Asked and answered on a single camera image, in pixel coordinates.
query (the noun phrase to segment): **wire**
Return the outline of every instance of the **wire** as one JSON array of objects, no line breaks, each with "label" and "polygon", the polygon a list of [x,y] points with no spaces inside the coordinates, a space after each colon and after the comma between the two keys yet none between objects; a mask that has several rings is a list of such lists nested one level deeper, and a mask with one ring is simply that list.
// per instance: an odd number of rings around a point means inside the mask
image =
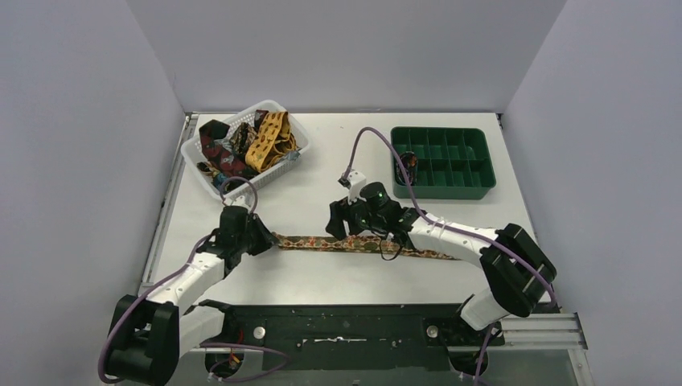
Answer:
[{"label": "wire", "polygon": [[485,380],[482,380],[480,376],[473,376],[473,375],[471,375],[471,374],[466,374],[465,372],[459,372],[459,374],[462,375],[462,376],[465,376],[465,377],[467,377],[467,378],[471,378],[472,380],[474,380],[474,386],[475,386],[476,384],[482,384],[483,386],[491,386],[491,384],[489,384],[489,383],[486,382]]},{"label": "wire", "polygon": [[215,374],[213,374],[213,371],[218,366],[220,366],[222,363],[224,363],[225,361],[214,363],[213,366],[211,366],[211,368],[208,369],[208,371],[209,371],[208,375],[212,376],[213,378],[217,379],[218,381],[225,382],[226,384],[237,384],[240,382],[248,382],[250,380],[260,379],[264,376],[268,376],[268,375],[276,372],[277,370],[281,370],[284,366],[289,364],[289,361],[291,361],[291,358],[287,354],[285,354],[284,352],[277,351],[277,350],[274,350],[272,348],[267,348],[267,347],[249,346],[247,344],[237,344],[237,343],[201,343],[199,346],[202,348],[218,347],[218,348],[241,348],[241,349],[246,349],[246,350],[256,350],[256,351],[262,351],[264,354],[266,352],[268,352],[270,354],[279,355],[284,359],[284,361],[282,361],[282,363],[278,364],[274,368],[270,368],[269,370],[266,370],[265,372],[262,372],[260,374],[256,374],[255,376],[245,376],[245,377],[237,378],[237,379],[231,379],[231,378],[222,379],[222,378],[216,376]]},{"label": "wire", "polygon": [[476,364],[476,372],[474,373],[474,386],[479,384],[479,376],[481,375],[481,366],[483,365],[483,358],[486,355],[486,349],[488,349],[488,343],[491,340],[492,325],[488,327],[488,332],[486,333],[486,338],[483,340],[481,345],[481,353],[479,354],[479,362]]},{"label": "wire", "polygon": [[[343,173],[342,178],[347,179],[348,175],[351,173],[351,168],[353,167],[353,160],[355,159],[355,152],[358,150],[358,142],[360,140],[360,137],[362,136],[362,134],[365,131],[371,131],[374,134],[376,134],[379,137],[379,139],[381,139],[381,141],[384,142],[384,144],[388,147],[388,149],[391,150],[393,157],[396,159],[396,163],[398,164],[398,167],[400,167],[400,169],[401,169],[401,173],[403,174],[403,179],[405,179],[405,181],[407,181],[408,180],[408,174],[407,174],[407,171],[405,170],[405,166],[403,166],[403,164],[401,162],[400,155],[393,148],[393,146],[391,145],[391,142],[389,142],[388,139],[386,139],[386,137],[382,133],[379,132],[379,130],[377,130],[373,127],[364,127],[358,132],[357,137],[355,137],[355,143],[353,144],[353,151],[351,152],[351,159],[350,159],[350,161],[348,161],[348,167],[346,168],[346,171]],[[417,203],[417,198],[414,196],[414,191],[412,189],[412,186],[410,186],[409,184],[405,184],[405,186],[407,187],[407,190],[409,192],[409,197],[412,200],[412,204],[414,206],[414,209],[417,211],[417,214],[419,214],[419,216],[422,219],[424,219],[424,221],[426,221],[427,224],[431,224],[434,226],[441,226],[443,229],[446,229],[448,231],[459,233],[459,234],[464,235],[464,236],[474,237],[476,239],[479,239],[479,240],[484,241],[490,245],[495,246],[500,251],[506,253],[512,260],[516,261],[521,266],[523,266],[527,271],[529,271],[531,273],[531,275],[533,275],[533,277],[536,280],[538,280],[538,282],[544,287],[544,290],[547,291],[547,294],[549,295],[549,298],[551,299],[551,302],[549,303],[549,307],[554,307],[557,304],[557,296],[554,293],[552,286],[544,279],[544,277],[542,277],[542,275],[540,275],[539,272],[537,272],[537,270],[535,270],[528,262],[526,262],[524,259],[522,259],[519,255],[514,253],[514,251],[510,250],[509,248],[505,247],[504,245],[500,244],[499,242],[492,240],[491,238],[485,237],[483,235],[479,235],[476,232],[469,232],[467,230],[460,229],[457,227],[453,227],[451,225],[446,225],[445,222],[443,222],[443,224],[439,224],[438,221],[433,221],[432,219],[426,217],[426,214],[424,213],[424,211],[421,210],[421,208],[419,207],[419,204]]]},{"label": "wire", "polygon": [[384,259],[384,261],[394,261],[394,260],[396,260],[396,257],[398,257],[398,255],[400,255],[401,252],[402,252],[402,250],[403,250],[403,244],[399,244],[399,245],[400,245],[400,246],[398,247],[398,250],[397,250],[396,254],[393,255],[393,257],[391,257],[390,259],[387,259],[387,258],[384,257],[384,252],[381,251],[381,240],[379,240],[379,252],[381,253],[381,258]]},{"label": "wire", "polygon": [[[244,341],[244,330],[239,330],[239,338],[236,340],[236,344],[240,344]],[[230,350],[230,357],[229,360],[235,360],[237,363],[239,363],[239,360],[234,356],[234,352]]]},{"label": "wire", "polygon": [[218,188],[218,193],[220,194],[220,201],[223,202],[223,205],[225,204],[225,194],[223,193],[225,191],[225,187],[232,181],[241,181],[243,183],[246,183],[249,185],[251,190],[253,191],[253,206],[251,207],[251,210],[249,213],[254,213],[256,211],[256,206],[258,205],[258,192],[256,191],[256,187],[253,186],[253,183],[244,177],[240,177],[238,175],[232,176],[228,179],[226,179],[223,183],[220,184],[220,187]]}]

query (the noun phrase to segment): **patterned strap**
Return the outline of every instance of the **patterned strap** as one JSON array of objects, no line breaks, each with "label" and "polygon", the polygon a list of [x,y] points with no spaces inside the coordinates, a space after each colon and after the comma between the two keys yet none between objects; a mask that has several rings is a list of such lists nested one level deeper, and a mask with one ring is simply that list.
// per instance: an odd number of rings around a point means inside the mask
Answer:
[{"label": "patterned strap", "polygon": [[267,113],[258,129],[256,140],[246,153],[246,164],[262,172],[295,149],[296,139],[291,134],[289,113]]},{"label": "patterned strap", "polygon": [[[323,252],[380,253],[393,255],[400,247],[391,241],[381,240],[378,236],[349,236],[336,240],[330,236],[283,236],[276,232],[273,235],[279,240],[278,247],[284,250],[309,250]],[[438,260],[459,260],[435,251],[416,251],[403,248],[401,255]]]}]

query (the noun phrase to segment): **cable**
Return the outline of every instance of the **cable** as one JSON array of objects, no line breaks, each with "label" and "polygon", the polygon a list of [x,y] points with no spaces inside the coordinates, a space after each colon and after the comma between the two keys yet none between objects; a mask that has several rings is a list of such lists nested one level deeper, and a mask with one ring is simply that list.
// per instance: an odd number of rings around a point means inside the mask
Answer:
[{"label": "cable", "polygon": [[486,338],[483,340],[481,345],[481,353],[479,354],[479,362],[476,364],[476,372],[474,373],[474,386],[479,384],[479,376],[481,375],[481,366],[483,365],[483,358],[486,355],[486,349],[488,349],[488,343],[491,340],[492,325],[488,327],[488,332],[486,333]]},{"label": "cable", "polygon": [[249,185],[251,190],[253,191],[253,206],[251,207],[251,210],[249,213],[253,214],[256,211],[256,206],[258,205],[258,192],[256,191],[256,187],[253,186],[253,183],[244,177],[240,177],[238,175],[232,176],[228,179],[226,179],[223,183],[220,184],[220,187],[218,188],[218,193],[220,194],[220,201],[223,202],[223,205],[225,205],[225,194],[223,191],[225,191],[225,187],[231,182],[231,181],[241,181],[243,183],[246,183]]},{"label": "cable", "polygon": [[[346,171],[343,172],[342,178],[347,179],[348,175],[351,173],[351,168],[353,167],[353,160],[355,159],[355,152],[358,150],[358,143],[359,143],[360,137],[362,136],[362,134],[365,131],[371,131],[374,134],[376,134],[381,139],[381,141],[384,142],[384,144],[388,147],[388,149],[391,150],[391,153],[393,154],[393,158],[395,158],[396,163],[398,164],[398,167],[400,167],[400,169],[401,169],[401,173],[403,174],[403,179],[405,179],[405,181],[408,181],[408,174],[407,174],[407,171],[405,170],[405,166],[403,166],[403,164],[401,162],[400,155],[393,148],[393,146],[391,145],[391,142],[389,142],[388,139],[386,139],[386,137],[384,137],[384,135],[379,132],[379,130],[377,130],[373,127],[364,127],[358,132],[357,137],[355,137],[355,143],[353,144],[353,151],[351,152],[351,159],[350,159],[350,161],[348,161],[348,167],[346,168]],[[537,270],[535,270],[528,262],[526,262],[524,259],[522,259],[519,255],[514,253],[514,251],[510,250],[509,248],[505,247],[504,245],[500,244],[499,242],[492,240],[488,237],[485,237],[483,235],[479,235],[476,232],[469,232],[467,230],[456,228],[456,227],[453,227],[450,225],[439,224],[437,221],[433,221],[432,219],[426,217],[426,214],[424,213],[424,211],[422,211],[421,208],[419,207],[419,204],[417,204],[417,198],[414,196],[414,191],[412,189],[412,186],[410,186],[409,184],[405,184],[405,186],[407,187],[407,190],[409,192],[409,197],[412,200],[412,204],[414,206],[414,209],[417,211],[417,214],[419,214],[419,216],[422,219],[424,219],[424,221],[426,221],[427,224],[432,224],[432,225],[435,224],[436,226],[441,226],[442,228],[444,228],[448,231],[456,232],[456,233],[459,233],[459,234],[464,235],[464,236],[474,237],[476,239],[479,239],[479,240],[484,241],[490,245],[495,246],[500,251],[506,253],[512,260],[516,261],[521,266],[523,266],[527,271],[529,271],[531,273],[531,275],[533,275],[533,277],[536,280],[538,280],[538,282],[544,287],[544,290],[547,291],[547,294],[549,294],[549,297],[551,299],[551,302],[549,303],[549,307],[554,307],[557,304],[557,296],[554,293],[552,286],[544,279],[544,277],[542,277],[542,275],[540,275],[539,272],[537,272]]]},{"label": "cable", "polygon": [[[244,342],[244,330],[239,330],[239,338],[236,340],[236,344],[241,344]],[[234,356],[234,352],[230,350],[230,357],[228,358],[229,361],[233,361],[236,357]]]},{"label": "cable", "polygon": [[397,250],[396,254],[393,255],[393,257],[391,257],[390,259],[387,259],[387,258],[384,257],[384,252],[381,251],[381,240],[379,240],[379,252],[381,253],[381,258],[382,258],[384,261],[394,261],[394,260],[396,260],[396,257],[398,257],[398,255],[400,255],[401,252],[402,252],[402,250],[403,250],[403,245],[402,245],[402,244],[398,244],[398,245],[399,245],[399,247],[398,247],[398,250]]},{"label": "cable", "polygon": [[[233,177],[229,177],[228,179],[226,179],[223,182],[223,184],[220,185],[220,189],[218,190],[218,192],[220,193],[220,198],[224,201],[224,195],[223,195],[224,187],[228,183],[230,183],[230,181],[235,181],[235,180],[243,181],[251,187],[251,190],[253,191],[254,201],[253,201],[253,207],[251,207],[250,213],[253,213],[253,211],[256,210],[256,206],[258,205],[258,193],[256,191],[256,187],[253,186],[251,181],[248,181],[247,179],[245,179],[243,177],[233,176]],[[211,235],[204,236],[201,239],[199,239],[199,241],[196,242],[194,247],[192,247],[192,250],[190,252],[190,256],[187,258],[187,262],[185,262],[185,264],[182,267],[180,267],[177,271],[171,273],[170,275],[164,277],[163,279],[158,281],[156,284],[152,285],[142,295],[138,296],[138,298],[135,299],[133,304],[131,304],[130,307],[128,307],[128,309],[125,310],[123,315],[121,315],[121,317],[118,319],[118,322],[116,322],[116,324],[113,326],[113,328],[109,332],[109,335],[107,335],[107,339],[105,340],[105,344],[102,347],[102,350],[100,351],[100,358],[97,360],[97,375],[100,377],[100,380],[103,383],[105,383],[105,384],[117,384],[117,383],[123,381],[123,379],[121,379],[121,378],[109,378],[109,377],[107,377],[106,370],[105,370],[105,367],[106,367],[105,361],[106,361],[107,352],[109,351],[109,347],[111,347],[111,342],[113,341],[113,337],[116,336],[118,331],[121,329],[121,326],[123,325],[123,323],[126,320],[128,320],[128,318],[133,313],[133,311],[140,305],[140,303],[144,302],[145,299],[147,299],[147,297],[152,292],[154,292],[154,290],[156,290],[158,287],[166,284],[170,279],[173,279],[173,278],[179,276],[180,274],[182,274],[185,271],[185,269],[187,268],[187,266],[189,264],[191,264],[192,261],[194,260],[194,256],[196,254],[196,249],[201,244],[203,244],[204,241],[208,240],[209,238],[211,238]]]},{"label": "cable", "polygon": [[270,354],[279,355],[284,359],[284,361],[282,363],[278,364],[274,368],[266,370],[260,374],[256,374],[255,376],[245,376],[242,378],[237,378],[235,380],[230,379],[230,378],[222,379],[222,378],[216,376],[215,374],[213,374],[213,370],[215,370],[218,366],[220,366],[225,361],[214,363],[213,366],[211,366],[211,368],[208,369],[208,371],[209,371],[208,376],[213,377],[220,382],[225,382],[226,384],[237,384],[240,382],[248,382],[250,380],[260,379],[264,376],[268,376],[268,375],[276,372],[277,370],[281,370],[284,366],[289,364],[289,361],[291,361],[291,358],[287,354],[285,354],[284,352],[277,351],[277,350],[274,350],[272,348],[267,348],[267,347],[249,346],[247,344],[236,344],[236,343],[201,343],[199,346],[202,348],[218,347],[218,348],[241,348],[241,349],[247,349],[247,350],[256,350],[256,351],[262,351],[263,353],[268,352]]}]

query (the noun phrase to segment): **yellow tie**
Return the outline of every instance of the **yellow tie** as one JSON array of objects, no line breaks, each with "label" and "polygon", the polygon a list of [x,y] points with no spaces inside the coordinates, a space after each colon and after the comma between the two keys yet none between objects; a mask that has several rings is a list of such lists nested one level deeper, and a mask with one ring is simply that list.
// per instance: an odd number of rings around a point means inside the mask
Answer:
[{"label": "yellow tie", "polygon": [[295,149],[296,138],[291,134],[289,113],[267,113],[256,140],[246,152],[246,164],[261,173]]}]

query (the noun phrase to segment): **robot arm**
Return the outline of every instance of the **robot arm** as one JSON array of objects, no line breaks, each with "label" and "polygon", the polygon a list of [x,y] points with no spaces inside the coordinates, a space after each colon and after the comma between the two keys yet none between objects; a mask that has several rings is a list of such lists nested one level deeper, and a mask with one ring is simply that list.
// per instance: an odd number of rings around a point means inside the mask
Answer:
[{"label": "robot arm", "polygon": [[[557,271],[535,241],[518,225],[505,229],[472,228],[426,213],[420,217],[413,207],[402,207],[388,197],[381,183],[366,184],[366,178],[352,171],[339,182],[348,188],[348,197],[330,204],[327,232],[338,240],[374,232],[402,246],[433,250],[473,264],[486,275],[489,288],[469,298],[460,317],[476,331],[514,314],[527,317],[544,294],[544,287],[524,267],[495,246],[476,236],[495,240],[531,265],[547,282]],[[464,232],[453,232],[456,228]]]},{"label": "robot arm", "polygon": [[[195,301],[225,279],[244,253],[257,255],[277,239],[246,207],[223,208],[220,226],[196,249],[201,253],[176,277],[143,296],[124,296],[116,305],[104,353],[104,371],[120,379],[165,384],[179,358],[210,338],[236,341],[239,328],[231,306]],[[130,312],[115,331],[124,313]]]}]

